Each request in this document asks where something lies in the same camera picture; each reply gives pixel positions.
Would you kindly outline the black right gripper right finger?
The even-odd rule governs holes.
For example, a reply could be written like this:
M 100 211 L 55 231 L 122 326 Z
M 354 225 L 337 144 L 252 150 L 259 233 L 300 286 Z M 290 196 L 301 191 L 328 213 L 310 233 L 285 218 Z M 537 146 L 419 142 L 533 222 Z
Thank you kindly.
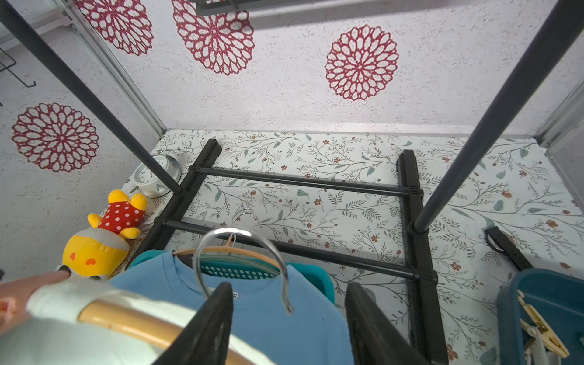
M 430 363 L 427 349 L 410 345 L 360 284 L 348 285 L 345 309 L 354 363 Z

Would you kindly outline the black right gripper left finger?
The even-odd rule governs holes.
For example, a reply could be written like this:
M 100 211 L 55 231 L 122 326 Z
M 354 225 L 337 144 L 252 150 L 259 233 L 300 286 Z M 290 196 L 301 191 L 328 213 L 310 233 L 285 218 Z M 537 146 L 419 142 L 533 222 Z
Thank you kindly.
M 224 364 L 233 312 L 232 287 L 222 283 L 154 365 Z

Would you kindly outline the wooden hanger with metal hook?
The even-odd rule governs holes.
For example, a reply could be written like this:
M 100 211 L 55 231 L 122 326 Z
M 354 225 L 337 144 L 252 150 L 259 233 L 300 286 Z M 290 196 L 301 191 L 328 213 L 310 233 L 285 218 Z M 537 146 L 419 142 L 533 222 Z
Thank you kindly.
M 289 301 L 289 278 L 284 260 L 274 243 L 258 234 L 237 228 L 220 228 L 208 232 L 202 237 L 199 245 L 192 249 L 194 271 L 198 284 L 206 297 L 211 292 L 205 285 L 202 276 L 200 255 L 208 243 L 221 235 L 233 234 L 251 239 L 253 242 L 269 250 L 279 267 L 282 278 L 281 301 L 287 313 L 292 314 L 294 307 Z M 166 302 L 158 302 L 161 314 L 146 313 L 122 304 L 95 300 L 88 304 L 79 314 L 78 321 L 98 325 L 112 331 L 133 337 L 150 345 L 166 350 L 186 330 L 184 325 L 188 319 L 196 317 L 196 313 L 188 308 L 174 306 Z

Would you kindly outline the beige clothespin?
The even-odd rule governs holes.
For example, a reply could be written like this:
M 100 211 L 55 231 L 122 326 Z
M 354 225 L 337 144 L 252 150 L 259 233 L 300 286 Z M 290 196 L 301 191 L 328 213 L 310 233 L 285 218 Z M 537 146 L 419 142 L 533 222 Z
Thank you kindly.
M 550 363 L 551 359 L 558 359 L 558 362 L 561 363 L 562 359 L 570 356 L 567 347 L 538 310 L 532 304 L 526 303 L 524 293 L 521 290 L 516 292 L 520 306 L 532 321 L 532 324 L 529 324 L 524 319 L 520 319 L 522 330 L 533 339 L 530 345 L 526 347 L 525 353 L 531 357 L 533 363 L 538 360 Z

